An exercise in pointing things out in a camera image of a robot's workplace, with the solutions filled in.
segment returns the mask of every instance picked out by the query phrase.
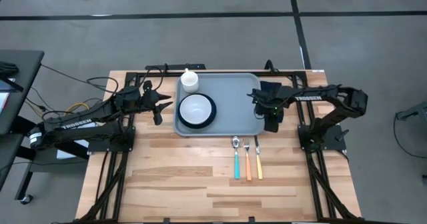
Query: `concrete floor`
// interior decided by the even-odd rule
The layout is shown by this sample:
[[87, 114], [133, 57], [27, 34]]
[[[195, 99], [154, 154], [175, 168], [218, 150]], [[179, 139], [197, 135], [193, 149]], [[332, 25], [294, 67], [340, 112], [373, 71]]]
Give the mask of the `concrete floor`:
[[[427, 10], [427, 0], [298, 0], [300, 11]], [[1, 0], [0, 15], [92, 15], [203, 11], [291, 11], [290, 0]], [[350, 169], [362, 214], [377, 221], [425, 223], [427, 161], [405, 154], [393, 138], [395, 112], [426, 100], [426, 16], [304, 17], [313, 69], [330, 83], [363, 89], [368, 112], [346, 120]], [[301, 69], [292, 17], [99, 21], [0, 21], [0, 49], [40, 49], [43, 63], [86, 79], [114, 69], [163, 63], [205, 63], [209, 69]], [[84, 84], [41, 69], [33, 85], [55, 109], [102, 97]], [[64, 95], [61, 90], [71, 91]], [[35, 93], [29, 98], [40, 102]], [[38, 121], [28, 107], [21, 115]], [[401, 143], [427, 155], [417, 118], [397, 124]], [[0, 224], [70, 221], [85, 170], [36, 173], [26, 206], [13, 201], [25, 165], [12, 168], [0, 193]]]

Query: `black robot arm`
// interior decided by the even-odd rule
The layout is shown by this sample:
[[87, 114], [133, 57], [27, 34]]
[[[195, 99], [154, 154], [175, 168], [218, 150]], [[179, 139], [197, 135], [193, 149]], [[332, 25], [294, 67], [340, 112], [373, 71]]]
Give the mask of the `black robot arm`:
[[[38, 123], [30, 131], [30, 146], [35, 150], [44, 150], [62, 143], [86, 139], [87, 141], [102, 141], [109, 139], [113, 142], [119, 137], [125, 137], [123, 126], [118, 119], [125, 115], [153, 112], [156, 125], [162, 122], [161, 110], [172, 102], [156, 105], [158, 101], [169, 99], [170, 96], [159, 94], [152, 89], [151, 81], [143, 84], [143, 95], [136, 87], [125, 87], [108, 100], [96, 104], [90, 109], [60, 117], [50, 117]], [[100, 127], [76, 129], [81, 125], [98, 122], [105, 123]]]
[[256, 114], [264, 116], [264, 130], [271, 132], [278, 131], [278, 117], [283, 115], [283, 108], [289, 108], [295, 101], [327, 101], [333, 104], [335, 109], [332, 112], [316, 118], [310, 125], [309, 136], [316, 143], [323, 143], [326, 131], [345, 118], [364, 115], [368, 102], [368, 96], [362, 90], [341, 85], [303, 89], [281, 86], [270, 92], [252, 89], [248, 95], [254, 98], [252, 103], [256, 104]]

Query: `table leg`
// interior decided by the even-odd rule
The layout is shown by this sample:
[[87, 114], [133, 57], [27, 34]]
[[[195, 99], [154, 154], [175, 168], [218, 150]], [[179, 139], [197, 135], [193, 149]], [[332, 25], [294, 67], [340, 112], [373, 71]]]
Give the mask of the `table leg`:
[[24, 177], [22, 178], [21, 184], [19, 185], [15, 196], [15, 200], [19, 200], [23, 205], [28, 204], [33, 199], [33, 196], [26, 194], [28, 184], [31, 180], [31, 177], [33, 176], [33, 172], [30, 171], [30, 168], [31, 164], [28, 165], [27, 169], [25, 170]]
[[35, 127], [35, 125], [36, 124], [34, 122], [23, 117], [17, 116], [15, 120], [13, 120], [11, 132], [27, 135], [28, 132], [30, 132], [30, 130]]
[[16, 156], [32, 161], [35, 157], [35, 151], [28, 147], [19, 146]]
[[397, 118], [399, 121], [405, 121], [408, 117], [419, 115], [423, 121], [427, 121], [427, 101], [423, 101], [418, 105], [408, 108], [405, 111], [398, 113]]

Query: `plastic tray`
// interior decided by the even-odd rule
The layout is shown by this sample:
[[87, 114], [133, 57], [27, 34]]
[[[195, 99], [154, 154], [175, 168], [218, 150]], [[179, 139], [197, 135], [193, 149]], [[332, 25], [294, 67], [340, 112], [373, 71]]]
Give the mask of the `plastic tray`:
[[260, 89], [260, 80], [251, 73], [198, 73], [197, 93], [210, 96], [216, 104], [217, 114], [213, 122], [203, 129], [191, 129], [179, 121], [179, 103], [191, 93], [186, 93], [178, 79], [176, 108], [173, 128], [181, 136], [234, 136], [258, 135], [264, 128], [264, 120], [255, 118], [252, 89]]

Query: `yellow utensil handle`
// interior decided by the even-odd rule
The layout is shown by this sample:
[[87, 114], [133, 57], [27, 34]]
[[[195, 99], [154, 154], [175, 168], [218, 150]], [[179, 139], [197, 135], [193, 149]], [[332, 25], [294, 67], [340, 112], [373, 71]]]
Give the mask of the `yellow utensil handle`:
[[258, 168], [258, 179], [262, 180], [262, 168], [259, 155], [256, 155], [256, 167]]
[[246, 152], [246, 179], [252, 181], [251, 163], [249, 162], [249, 153]]

